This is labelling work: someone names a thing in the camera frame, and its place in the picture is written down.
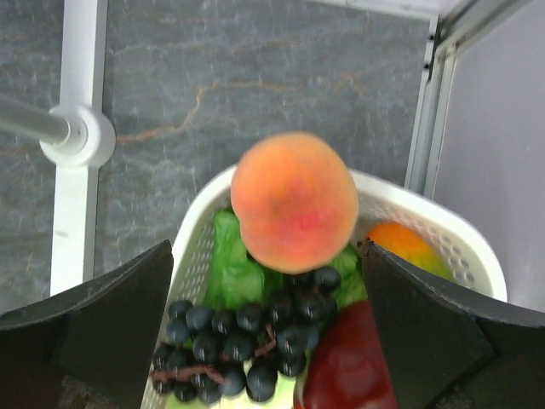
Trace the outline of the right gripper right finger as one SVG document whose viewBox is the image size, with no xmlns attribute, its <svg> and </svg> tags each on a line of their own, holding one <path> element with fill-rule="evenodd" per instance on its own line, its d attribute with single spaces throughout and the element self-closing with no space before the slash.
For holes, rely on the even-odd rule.
<svg viewBox="0 0 545 409">
<path fill-rule="evenodd" d="M 544 315 L 368 241 L 364 282 L 401 408 L 542 408 Z"/>
</svg>

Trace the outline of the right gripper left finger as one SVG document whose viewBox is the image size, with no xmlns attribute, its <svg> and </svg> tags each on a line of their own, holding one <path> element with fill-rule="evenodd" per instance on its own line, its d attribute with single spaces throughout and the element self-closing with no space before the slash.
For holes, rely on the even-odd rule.
<svg viewBox="0 0 545 409">
<path fill-rule="evenodd" d="M 165 240 L 123 266 L 1 316 L 1 406 L 55 408 L 73 377 L 138 408 L 173 269 Z"/>
</svg>

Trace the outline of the dark red mangosteen toy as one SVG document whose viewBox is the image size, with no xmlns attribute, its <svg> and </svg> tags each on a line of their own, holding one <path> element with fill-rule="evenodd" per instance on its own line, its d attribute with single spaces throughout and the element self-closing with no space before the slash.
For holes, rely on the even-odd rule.
<svg viewBox="0 0 545 409">
<path fill-rule="evenodd" d="M 370 303 L 344 308 L 313 353 L 295 408 L 396 408 Z"/>
</svg>

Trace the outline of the peach toy fruit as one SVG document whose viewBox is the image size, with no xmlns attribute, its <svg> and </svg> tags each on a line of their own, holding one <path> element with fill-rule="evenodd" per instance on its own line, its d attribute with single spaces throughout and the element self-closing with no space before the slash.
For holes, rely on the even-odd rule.
<svg viewBox="0 0 545 409">
<path fill-rule="evenodd" d="M 232 176 L 231 204 L 249 253 L 286 274 L 330 262 L 359 217 L 358 191 L 341 157 L 301 131 L 272 135 L 243 154 Z"/>
</svg>

